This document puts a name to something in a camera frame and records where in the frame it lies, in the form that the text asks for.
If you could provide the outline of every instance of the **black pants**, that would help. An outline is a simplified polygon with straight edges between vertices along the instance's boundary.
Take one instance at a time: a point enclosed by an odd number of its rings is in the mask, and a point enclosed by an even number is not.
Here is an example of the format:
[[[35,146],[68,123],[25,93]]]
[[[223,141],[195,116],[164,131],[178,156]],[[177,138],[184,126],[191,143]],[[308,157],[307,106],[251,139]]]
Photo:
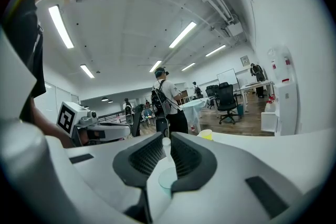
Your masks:
[[[188,122],[183,111],[177,110],[176,114],[168,114],[167,119],[170,122],[170,132],[188,133]]]

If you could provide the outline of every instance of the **fluorescent ceiling light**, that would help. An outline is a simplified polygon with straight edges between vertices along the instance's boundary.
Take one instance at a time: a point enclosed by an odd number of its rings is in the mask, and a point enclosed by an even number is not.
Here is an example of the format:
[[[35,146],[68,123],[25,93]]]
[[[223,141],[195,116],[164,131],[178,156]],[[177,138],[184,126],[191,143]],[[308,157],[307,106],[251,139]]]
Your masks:
[[[152,69],[149,70],[149,72],[153,72],[157,67],[158,65],[161,63],[162,61],[157,61],[155,65],[153,65]]]
[[[170,44],[170,48],[174,48],[181,40],[185,37],[186,34],[188,34],[196,24],[194,22],[191,22],[183,31],[179,34],[179,36],[173,41],[173,43]]]
[[[65,29],[65,26],[64,26],[64,23],[61,17],[61,13],[59,12],[59,7],[58,6],[51,7],[49,8],[49,12],[50,12],[51,18],[54,21],[54,24],[57,28],[59,35],[63,39],[65,46],[67,46],[68,49],[73,48],[73,44],[70,40],[68,32]]]
[[[186,70],[189,67],[192,67],[195,63],[192,63],[191,65],[188,65],[187,67],[183,68],[182,71]]]
[[[93,74],[90,72],[90,70],[88,69],[88,67],[86,65],[80,65],[80,67],[84,70],[84,72],[90,77],[90,78],[94,78]]]
[[[210,52],[209,54],[207,54],[205,57],[208,57],[208,56],[210,56],[211,54],[214,54],[215,52],[217,52],[217,51],[223,49],[224,47],[225,47],[225,45],[222,45],[221,47],[219,47],[219,48],[213,50],[212,52]]]

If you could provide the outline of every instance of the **white table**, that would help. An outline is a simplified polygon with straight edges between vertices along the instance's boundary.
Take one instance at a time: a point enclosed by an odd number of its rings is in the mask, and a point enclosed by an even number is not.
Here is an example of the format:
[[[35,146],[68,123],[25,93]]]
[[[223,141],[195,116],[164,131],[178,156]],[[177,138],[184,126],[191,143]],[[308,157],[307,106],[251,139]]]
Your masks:
[[[208,101],[209,98],[205,97],[180,105],[180,107],[183,108],[188,124],[195,126],[198,132],[201,131],[199,112],[207,105]]]
[[[244,85],[244,86],[242,86],[240,88],[240,90],[242,92],[241,94],[243,95],[244,111],[248,112],[248,109],[247,109],[248,102],[247,102],[247,96],[246,96],[246,91],[247,90],[250,90],[250,89],[253,89],[253,88],[257,88],[257,87],[266,86],[267,93],[270,94],[270,95],[272,95],[272,94],[274,94],[272,84],[273,84],[272,81],[265,80],[265,81],[260,81],[258,83],[252,84],[252,85]]]
[[[303,194],[325,180],[334,162],[336,136],[334,129],[288,136],[244,136],[213,133],[218,143],[252,153],[288,178]],[[160,174],[175,167],[167,158],[160,160],[147,181],[149,206],[153,220],[169,205],[171,198],[159,184]]]

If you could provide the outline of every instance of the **trash can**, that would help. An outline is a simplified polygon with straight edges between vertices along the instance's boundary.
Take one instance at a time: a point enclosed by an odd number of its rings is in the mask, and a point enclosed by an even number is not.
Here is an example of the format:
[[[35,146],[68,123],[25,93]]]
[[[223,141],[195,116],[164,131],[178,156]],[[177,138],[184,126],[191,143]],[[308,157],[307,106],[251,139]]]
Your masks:
[[[244,107],[243,107],[242,104],[239,104],[239,105],[237,106],[237,112],[238,112],[238,115],[239,115],[240,117],[244,115]]]

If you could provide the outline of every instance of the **yellow cup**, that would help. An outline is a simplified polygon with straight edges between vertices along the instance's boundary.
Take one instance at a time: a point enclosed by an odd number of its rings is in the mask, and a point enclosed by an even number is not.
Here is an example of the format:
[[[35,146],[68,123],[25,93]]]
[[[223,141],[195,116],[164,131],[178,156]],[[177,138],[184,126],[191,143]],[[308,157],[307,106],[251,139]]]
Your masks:
[[[206,129],[203,130],[199,133],[200,137],[208,139],[208,140],[212,140],[212,130],[210,129]]]

